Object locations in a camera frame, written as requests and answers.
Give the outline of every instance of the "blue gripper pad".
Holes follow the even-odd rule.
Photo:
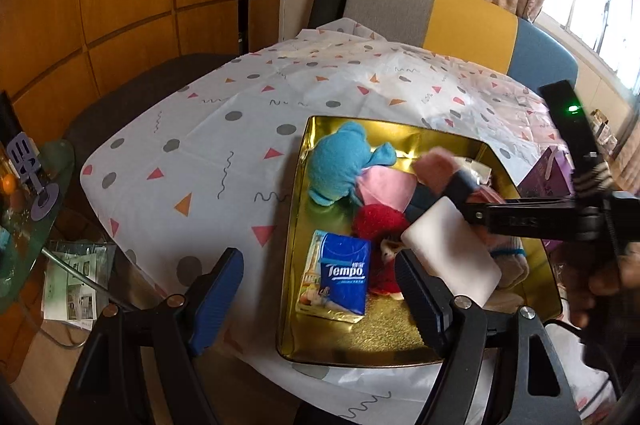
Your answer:
[[[210,273],[193,281],[185,294],[184,318],[190,330],[188,348],[199,357],[215,340],[244,274],[242,252],[227,248]]]

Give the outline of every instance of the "glass table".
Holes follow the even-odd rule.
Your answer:
[[[18,294],[41,253],[65,269],[70,275],[93,289],[105,293],[124,309],[135,309],[130,304],[111,296],[105,287],[71,268],[46,248],[45,244],[49,240],[49,233],[58,217],[60,208],[62,208],[71,175],[74,172],[74,149],[71,143],[66,140],[48,142],[40,149],[38,159],[47,176],[58,184],[60,193],[49,214],[40,221],[32,221],[27,210],[23,220],[19,221],[19,231],[12,231],[6,249],[0,252],[0,313],[4,313],[14,301],[18,301]]]

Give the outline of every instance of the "yellow chair stripe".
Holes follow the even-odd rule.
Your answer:
[[[422,46],[507,72],[517,30],[515,15],[485,0],[434,0]]]

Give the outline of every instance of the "white sponge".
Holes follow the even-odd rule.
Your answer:
[[[500,268],[449,198],[440,198],[424,212],[402,234],[402,242],[429,275],[480,307],[500,281]]]

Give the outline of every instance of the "blue plush toy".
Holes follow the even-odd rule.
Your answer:
[[[361,205],[354,189],[362,169],[394,163],[396,151],[390,143],[371,152],[364,127],[348,121],[334,134],[320,138],[314,148],[308,164],[309,196],[322,206],[330,206],[345,196]]]

